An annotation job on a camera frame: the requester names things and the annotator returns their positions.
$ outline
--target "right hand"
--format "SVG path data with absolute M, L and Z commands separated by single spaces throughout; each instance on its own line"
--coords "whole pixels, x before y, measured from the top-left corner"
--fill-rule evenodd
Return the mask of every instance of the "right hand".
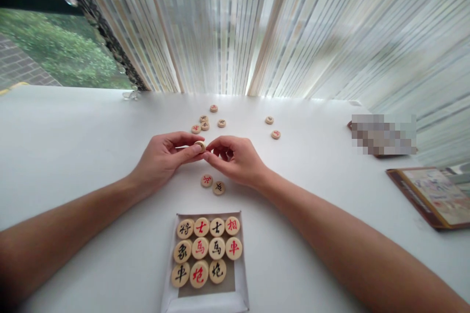
M 247 138 L 220 136 L 206 147 L 203 159 L 235 182 L 253 188 L 269 171 Z

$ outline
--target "brick wall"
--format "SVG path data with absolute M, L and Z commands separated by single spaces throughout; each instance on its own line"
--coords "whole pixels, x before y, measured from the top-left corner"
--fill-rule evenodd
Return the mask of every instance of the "brick wall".
M 0 33 L 0 90 L 18 82 L 36 86 L 61 86 L 37 62 Z

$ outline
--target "white table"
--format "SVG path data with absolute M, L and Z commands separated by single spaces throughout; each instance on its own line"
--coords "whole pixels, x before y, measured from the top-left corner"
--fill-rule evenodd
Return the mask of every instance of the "white table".
M 377 160 L 352 147 L 346 124 L 368 113 L 349 102 L 143 94 L 120 90 L 20 87 L 0 97 L 0 228 L 61 205 L 129 173 L 150 137 L 189 131 L 209 114 L 206 141 L 252 140 L 264 162 L 292 182 L 359 217 L 410 251 L 470 301 L 470 231 L 437 233 L 384 170 L 411 157 Z M 209 112 L 217 104 L 219 111 Z M 275 124 L 264 123 L 267 115 Z M 216 119 L 225 118 L 220 129 Z M 282 137 L 270 137 L 279 129 Z M 224 180 L 216 197 L 204 173 Z M 242 210 L 253 312 L 362 312 L 308 244 L 271 204 L 204 161 L 181 167 L 157 195 L 86 245 L 36 292 L 23 312 L 158 312 L 177 212 Z

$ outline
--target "green foliage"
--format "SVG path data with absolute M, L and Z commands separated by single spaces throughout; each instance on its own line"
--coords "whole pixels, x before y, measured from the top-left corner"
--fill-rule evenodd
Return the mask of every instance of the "green foliage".
M 67 30 L 68 27 L 83 27 L 80 32 L 85 33 Z M 118 72 L 107 49 L 90 39 L 93 30 L 82 17 L 0 9 L 0 32 L 63 86 L 131 86 L 127 77 Z

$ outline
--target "white curtain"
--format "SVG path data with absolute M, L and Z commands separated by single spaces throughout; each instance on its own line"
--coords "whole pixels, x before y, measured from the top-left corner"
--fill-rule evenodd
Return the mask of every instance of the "white curtain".
M 96 0 L 156 91 L 359 100 L 470 159 L 470 0 Z

